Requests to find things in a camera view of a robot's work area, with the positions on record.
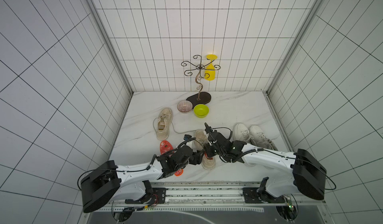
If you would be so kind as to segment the red insole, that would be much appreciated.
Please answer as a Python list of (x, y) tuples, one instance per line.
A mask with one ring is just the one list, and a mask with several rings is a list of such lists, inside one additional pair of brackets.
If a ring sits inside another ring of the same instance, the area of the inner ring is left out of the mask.
[[(173, 146), (166, 140), (163, 140), (161, 143), (160, 143), (160, 153), (161, 155), (162, 154), (165, 154), (166, 152), (170, 151), (170, 150), (173, 150)], [(174, 175), (179, 177), (183, 174), (183, 169), (177, 171)]]

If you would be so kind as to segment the beige lace sneaker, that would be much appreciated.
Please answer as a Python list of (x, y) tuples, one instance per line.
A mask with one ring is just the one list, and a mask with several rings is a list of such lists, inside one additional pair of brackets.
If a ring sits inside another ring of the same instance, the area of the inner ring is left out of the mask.
[(207, 134), (203, 130), (197, 130), (194, 134), (195, 140), (194, 145), (197, 149), (197, 151), (204, 151), (204, 154), (202, 156), (201, 165), (205, 170), (212, 170), (215, 168), (215, 159), (209, 158), (207, 156), (207, 152), (205, 151), (205, 147), (209, 145), (209, 141), (207, 138)]
[(169, 107), (164, 108), (156, 119), (153, 120), (153, 128), (158, 140), (166, 140), (170, 135), (170, 127), (176, 134), (187, 134), (194, 132), (194, 130), (188, 130), (184, 132), (178, 132), (173, 125), (173, 112)]

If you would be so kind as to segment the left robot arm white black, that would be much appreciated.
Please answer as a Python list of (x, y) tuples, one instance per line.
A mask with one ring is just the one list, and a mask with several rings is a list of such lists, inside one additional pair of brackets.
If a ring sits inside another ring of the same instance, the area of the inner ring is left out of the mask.
[(153, 195), (151, 182), (173, 176), (187, 165), (199, 165), (205, 151), (194, 152), (188, 141), (158, 156), (148, 163), (122, 166), (113, 160), (81, 174), (77, 186), (81, 190), (83, 212), (91, 213), (110, 201), (131, 200), (145, 203)]

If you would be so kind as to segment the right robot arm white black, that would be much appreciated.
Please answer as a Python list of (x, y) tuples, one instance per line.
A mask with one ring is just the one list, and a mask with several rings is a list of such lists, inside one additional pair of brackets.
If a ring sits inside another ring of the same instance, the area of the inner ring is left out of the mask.
[(327, 170), (307, 150), (277, 152), (244, 141), (230, 141), (208, 124), (205, 131), (209, 145), (204, 149), (209, 158), (217, 155), (226, 163), (261, 165), (275, 170), (275, 175), (264, 177), (255, 191), (261, 202), (271, 203), (299, 193), (313, 200), (324, 200)]

